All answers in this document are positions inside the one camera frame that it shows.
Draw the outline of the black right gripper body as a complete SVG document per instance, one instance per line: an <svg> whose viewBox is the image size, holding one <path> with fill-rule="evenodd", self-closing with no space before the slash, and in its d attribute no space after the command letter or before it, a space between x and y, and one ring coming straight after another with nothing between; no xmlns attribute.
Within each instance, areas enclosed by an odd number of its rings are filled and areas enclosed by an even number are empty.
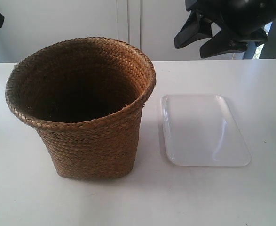
<svg viewBox="0 0 276 226"><path fill-rule="evenodd" d="M276 0L187 0L186 10L201 14L237 41L249 41L276 19Z"/></svg>

